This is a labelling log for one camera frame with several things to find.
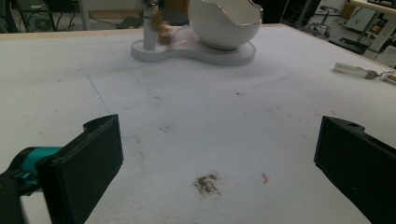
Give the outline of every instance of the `stain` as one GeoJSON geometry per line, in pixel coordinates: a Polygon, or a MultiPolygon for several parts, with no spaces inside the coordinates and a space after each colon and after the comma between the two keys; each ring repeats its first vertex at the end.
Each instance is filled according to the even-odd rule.
{"type": "Polygon", "coordinates": [[[270,177],[265,172],[262,172],[262,178],[264,179],[264,182],[262,182],[263,184],[266,185],[270,182],[270,177]]]}
{"type": "Polygon", "coordinates": [[[202,196],[221,195],[219,189],[216,187],[220,180],[218,174],[203,175],[195,179],[192,183],[202,196]]]}
{"type": "Polygon", "coordinates": [[[154,96],[154,99],[157,101],[156,105],[162,105],[163,104],[163,99],[161,99],[161,96],[154,96]]]}
{"type": "Polygon", "coordinates": [[[164,133],[170,133],[171,132],[171,127],[169,125],[163,125],[160,128],[161,131],[163,131],[164,133]]]}
{"type": "Polygon", "coordinates": [[[132,150],[132,156],[138,159],[138,161],[144,165],[145,154],[143,153],[144,146],[142,138],[138,135],[132,135],[125,137],[125,141],[128,144],[128,148],[132,150]]]}

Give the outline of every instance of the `white ceramic bowl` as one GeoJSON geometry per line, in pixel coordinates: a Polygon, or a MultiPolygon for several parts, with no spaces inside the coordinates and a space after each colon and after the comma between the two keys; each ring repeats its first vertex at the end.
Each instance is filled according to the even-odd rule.
{"type": "Polygon", "coordinates": [[[189,19],[204,44],[236,49],[259,31],[262,8],[250,0],[191,0],[189,19]]]}

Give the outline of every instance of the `black equipment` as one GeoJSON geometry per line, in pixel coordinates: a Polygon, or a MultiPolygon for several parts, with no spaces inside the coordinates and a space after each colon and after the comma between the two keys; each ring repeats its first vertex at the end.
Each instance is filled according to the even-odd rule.
{"type": "Polygon", "coordinates": [[[28,223],[20,197],[42,188],[52,223],[84,223],[119,171],[117,115],[94,119],[65,147],[28,147],[0,174],[0,223],[28,223]]]}
{"type": "Polygon", "coordinates": [[[26,32],[55,31],[55,24],[50,9],[42,0],[17,0],[16,2],[22,15],[26,32]]]}
{"type": "Polygon", "coordinates": [[[372,223],[396,223],[395,148],[359,124],[323,117],[314,161],[372,223]]]}
{"type": "Polygon", "coordinates": [[[51,12],[74,12],[71,0],[43,0],[51,12]]]}

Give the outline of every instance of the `chair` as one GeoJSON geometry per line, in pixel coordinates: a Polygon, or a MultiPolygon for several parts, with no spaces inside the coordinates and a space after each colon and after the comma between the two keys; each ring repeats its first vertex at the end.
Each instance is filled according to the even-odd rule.
{"type": "Polygon", "coordinates": [[[326,29],[324,32],[324,35],[326,38],[330,37],[330,30],[332,29],[330,26],[326,25],[326,20],[329,17],[330,13],[340,13],[340,10],[334,7],[326,7],[326,6],[321,6],[320,10],[326,11],[326,15],[324,16],[323,20],[321,23],[314,22],[311,25],[309,25],[309,29],[315,30],[315,31],[320,31],[321,29],[326,29]]]}

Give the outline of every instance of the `white table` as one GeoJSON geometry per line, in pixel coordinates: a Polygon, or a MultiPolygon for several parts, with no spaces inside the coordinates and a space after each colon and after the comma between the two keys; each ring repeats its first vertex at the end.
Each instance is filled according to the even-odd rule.
{"type": "MultiPolygon", "coordinates": [[[[283,25],[260,29],[246,66],[141,63],[136,32],[0,35],[1,172],[119,114],[124,164],[87,223],[369,223],[313,159],[324,115],[396,147],[396,87],[331,71],[386,67],[283,25]],[[203,196],[210,174],[219,192],[203,196]]],[[[41,193],[23,201],[50,223],[41,193]]]]}
{"type": "Polygon", "coordinates": [[[384,13],[387,16],[386,19],[389,20],[387,25],[378,34],[378,37],[375,39],[375,41],[363,54],[365,57],[375,60],[381,47],[396,29],[396,9],[368,3],[367,0],[350,0],[350,4],[357,7],[366,7],[371,10],[384,13]]]}

